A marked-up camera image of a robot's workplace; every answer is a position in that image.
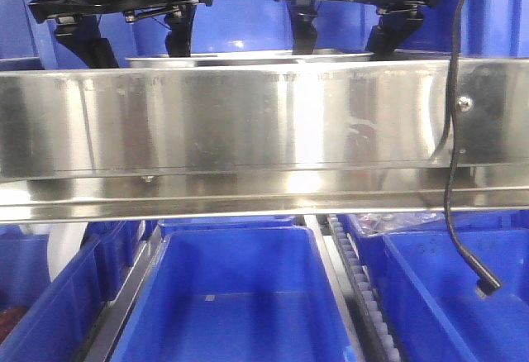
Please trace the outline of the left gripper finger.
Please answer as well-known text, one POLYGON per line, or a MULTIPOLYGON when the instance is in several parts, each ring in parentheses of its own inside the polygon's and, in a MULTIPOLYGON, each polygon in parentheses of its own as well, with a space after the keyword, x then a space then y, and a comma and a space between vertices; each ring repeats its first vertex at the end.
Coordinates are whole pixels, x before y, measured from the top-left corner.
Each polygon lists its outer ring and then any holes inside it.
POLYGON ((55 21, 55 39, 90 69, 119 67, 109 40, 101 36, 97 17, 59 17, 55 21))
POLYGON ((185 4, 164 17, 164 23, 169 27, 169 33, 165 37, 165 47, 169 57, 189 57, 191 55, 195 13, 195 5, 185 4))

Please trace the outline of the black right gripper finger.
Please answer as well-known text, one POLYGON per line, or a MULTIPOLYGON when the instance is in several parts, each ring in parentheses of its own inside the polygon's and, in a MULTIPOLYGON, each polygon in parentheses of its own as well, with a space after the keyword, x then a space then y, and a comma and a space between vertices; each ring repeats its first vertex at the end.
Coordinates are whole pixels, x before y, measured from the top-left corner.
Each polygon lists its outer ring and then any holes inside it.
POLYGON ((379 22, 373 26, 365 49, 371 53, 393 53, 424 22, 418 6, 378 7, 379 22))
POLYGON ((318 36, 312 24, 318 16, 315 1, 288 0, 287 8, 293 34, 293 54, 311 55, 318 36))

